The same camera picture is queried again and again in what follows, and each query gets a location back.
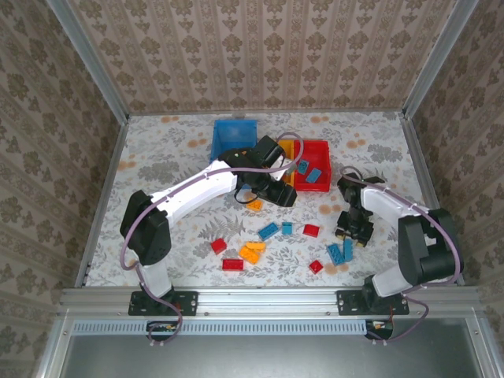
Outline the large yellow hollow lego brick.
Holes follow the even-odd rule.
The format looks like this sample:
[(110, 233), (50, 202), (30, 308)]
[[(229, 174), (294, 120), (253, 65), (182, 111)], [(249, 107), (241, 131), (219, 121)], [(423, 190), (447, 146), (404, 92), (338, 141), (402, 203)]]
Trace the large yellow hollow lego brick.
[(337, 238), (342, 240), (344, 243), (349, 243), (352, 246), (356, 246), (356, 247), (366, 247), (366, 245), (367, 245), (367, 241), (365, 241), (365, 240), (352, 239), (348, 235), (344, 235), (344, 234), (337, 235)]

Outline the yellow plastic container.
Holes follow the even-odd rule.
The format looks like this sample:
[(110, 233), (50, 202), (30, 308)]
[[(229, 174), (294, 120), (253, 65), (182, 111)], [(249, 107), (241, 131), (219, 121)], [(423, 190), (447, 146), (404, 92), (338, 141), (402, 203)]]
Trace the yellow plastic container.
[[(293, 139), (282, 139), (278, 144), (284, 151), (283, 165), (288, 165), (295, 158), (295, 141)], [(295, 185), (295, 168), (285, 171), (282, 180), (293, 187)]]

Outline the blue plastic container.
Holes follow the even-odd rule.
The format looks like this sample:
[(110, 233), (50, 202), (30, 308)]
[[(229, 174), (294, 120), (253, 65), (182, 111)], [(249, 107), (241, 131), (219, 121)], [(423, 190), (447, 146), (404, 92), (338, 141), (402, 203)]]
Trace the blue plastic container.
[(257, 126), (256, 120), (215, 120), (209, 162), (212, 163), (227, 150), (254, 147), (258, 137)]

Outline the red plastic container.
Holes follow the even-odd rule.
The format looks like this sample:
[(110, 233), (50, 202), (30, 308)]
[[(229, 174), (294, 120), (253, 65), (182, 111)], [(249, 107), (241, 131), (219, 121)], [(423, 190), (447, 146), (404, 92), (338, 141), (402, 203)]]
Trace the red plastic container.
[[(329, 192), (332, 179), (332, 168), (328, 142), (321, 139), (304, 139), (301, 159), (309, 162), (309, 168), (305, 175), (300, 175), (295, 170), (296, 191)], [(313, 168), (322, 171), (321, 177), (316, 183), (307, 183), (306, 177)]]

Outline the floral table cover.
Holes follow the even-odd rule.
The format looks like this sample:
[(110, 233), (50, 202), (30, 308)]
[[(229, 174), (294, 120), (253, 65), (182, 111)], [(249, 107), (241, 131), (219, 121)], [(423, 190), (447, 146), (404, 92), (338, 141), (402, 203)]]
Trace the floral table cover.
[[(359, 286), (364, 278), (393, 266), (397, 234), (385, 220), (373, 218), (374, 232), (366, 247), (355, 247), (352, 261), (336, 266), (327, 246), (335, 243), (336, 222), (347, 209), (336, 183), (341, 169), (359, 169), (378, 176), (394, 192), (422, 203), (422, 193), (403, 134), (401, 113), (260, 113), (253, 114), (258, 134), (273, 138), (295, 132), (305, 139), (328, 142), (332, 167), (327, 193), (301, 192), (290, 209), (265, 203), (259, 212), (245, 207), (247, 191), (223, 195), (178, 220), (171, 232), (167, 268), (177, 287), (295, 287)], [(152, 194), (170, 188), (209, 164), (213, 115), (146, 116), (129, 120), (87, 277), (90, 287), (135, 286), (133, 271), (120, 266), (123, 237), (120, 224), (130, 196), (138, 190)], [(258, 231), (270, 223), (279, 231), (262, 241)], [(293, 233), (284, 235), (282, 223)], [(302, 233), (306, 224), (320, 228), (317, 238)], [(227, 249), (215, 255), (210, 244), (222, 238)], [(246, 242), (265, 243), (257, 264), (239, 256)], [(242, 259), (244, 270), (222, 270), (225, 258)], [(314, 275), (309, 264), (319, 260), (323, 270)]]

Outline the grey metal sheet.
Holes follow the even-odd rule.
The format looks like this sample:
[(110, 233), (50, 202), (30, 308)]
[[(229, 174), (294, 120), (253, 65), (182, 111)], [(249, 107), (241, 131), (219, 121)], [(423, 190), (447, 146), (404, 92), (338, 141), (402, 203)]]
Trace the grey metal sheet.
[(398, 343), (356, 336), (77, 336), (61, 378), (482, 378), (458, 327), (429, 326)]

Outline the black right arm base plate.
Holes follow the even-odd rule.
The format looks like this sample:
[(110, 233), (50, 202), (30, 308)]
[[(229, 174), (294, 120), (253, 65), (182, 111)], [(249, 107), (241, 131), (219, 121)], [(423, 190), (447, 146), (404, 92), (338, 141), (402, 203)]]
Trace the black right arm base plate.
[(336, 292), (339, 315), (408, 315), (408, 302), (400, 295), (380, 297), (364, 290), (343, 290)]

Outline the aluminium side rail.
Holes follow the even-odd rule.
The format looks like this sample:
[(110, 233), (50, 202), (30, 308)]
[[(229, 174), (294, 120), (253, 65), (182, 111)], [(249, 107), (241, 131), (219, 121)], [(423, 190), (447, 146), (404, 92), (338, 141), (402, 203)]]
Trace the aluminium side rail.
[(417, 181), (421, 189), (423, 203), (431, 209), (438, 209), (441, 205), (439, 204), (413, 122), (409, 117), (402, 115), (401, 125), (409, 149), (409, 154), (413, 162), (413, 167), (417, 175)]
[(113, 154), (109, 162), (108, 171), (103, 183), (102, 192), (98, 201), (96, 212), (94, 214), (94, 220), (91, 225), (89, 236), (87, 238), (87, 244), (85, 246), (82, 260), (80, 262), (80, 268), (76, 276), (74, 288), (82, 288), (86, 285), (87, 282), (88, 272), (91, 267), (92, 259), (96, 251), (96, 246), (101, 232), (103, 219), (106, 214), (109, 197), (113, 187), (113, 181), (117, 172), (117, 168), (120, 162), (120, 156), (124, 148), (125, 140), (128, 134), (130, 117), (131, 117), (130, 115), (127, 115), (125, 121), (120, 125), (117, 141), (115, 143)]

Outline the thin aluminium wall rail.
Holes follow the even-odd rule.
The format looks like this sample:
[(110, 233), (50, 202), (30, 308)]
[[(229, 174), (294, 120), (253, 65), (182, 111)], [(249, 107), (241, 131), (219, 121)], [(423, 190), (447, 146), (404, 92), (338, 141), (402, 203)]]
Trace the thin aluminium wall rail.
[(234, 117), (245, 117), (248, 114), (260, 113), (377, 113), (394, 112), (403, 113), (401, 108), (332, 108), (332, 109), (235, 109), (235, 110), (207, 110), (207, 111), (175, 111), (175, 112), (157, 112), (157, 113), (130, 113), (130, 117), (146, 116), (185, 116), (185, 115), (229, 115)]

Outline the aluminium table edge rail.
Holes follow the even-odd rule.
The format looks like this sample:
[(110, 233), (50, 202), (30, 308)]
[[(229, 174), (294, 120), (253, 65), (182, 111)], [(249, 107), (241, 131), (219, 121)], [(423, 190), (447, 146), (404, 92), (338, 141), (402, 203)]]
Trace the aluminium table edge rail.
[[(83, 287), (65, 289), (57, 315), (75, 319), (124, 319), (132, 292), (138, 287)], [(336, 319), (339, 292), (349, 287), (196, 287), (198, 319)], [(429, 307), (429, 318), (482, 317), (477, 289), (466, 286), (430, 287), (409, 294), (409, 314), (419, 317)]]

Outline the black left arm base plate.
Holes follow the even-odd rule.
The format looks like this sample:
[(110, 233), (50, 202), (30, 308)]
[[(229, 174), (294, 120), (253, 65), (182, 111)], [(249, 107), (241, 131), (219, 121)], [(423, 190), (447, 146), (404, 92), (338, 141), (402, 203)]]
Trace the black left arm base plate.
[[(161, 297), (175, 306), (183, 316), (193, 317), (198, 307), (197, 291), (171, 291)], [(152, 299), (145, 291), (134, 291), (131, 295), (129, 316), (175, 316), (176, 312)]]

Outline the aluminium lower frame bar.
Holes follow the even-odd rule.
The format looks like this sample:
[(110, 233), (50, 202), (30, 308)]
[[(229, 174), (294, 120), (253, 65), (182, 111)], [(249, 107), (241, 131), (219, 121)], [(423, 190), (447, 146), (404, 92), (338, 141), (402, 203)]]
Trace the aluminium lower frame bar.
[(488, 320), (472, 316), (466, 324), (482, 377), (504, 378), (504, 361)]
[(35, 378), (59, 378), (72, 338), (74, 320), (57, 317), (48, 336), (46, 348)]

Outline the aluminium corner post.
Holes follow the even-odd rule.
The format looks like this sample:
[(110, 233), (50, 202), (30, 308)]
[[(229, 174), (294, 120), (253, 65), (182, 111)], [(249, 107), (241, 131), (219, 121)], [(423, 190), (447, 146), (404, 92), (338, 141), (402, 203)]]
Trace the aluminium corner post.
[(428, 90), (432, 87), (440, 69), (443, 67), (448, 55), (457, 42), (479, 0), (457, 0), (450, 12), (439, 37), (429, 54), (422, 70), (420, 71), (404, 106), (403, 114), (406, 119), (411, 119), (419, 109)]
[(103, 98), (110, 107), (120, 126), (128, 122), (129, 111), (114, 87), (111, 75), (100, 61), (98, 53), (91, 44), (91, 40), (78, 21), (68, 0), (47, 0), (59, 23), (70, 39), (73, 47), (86, 66), (91, 78), (101, 91)]

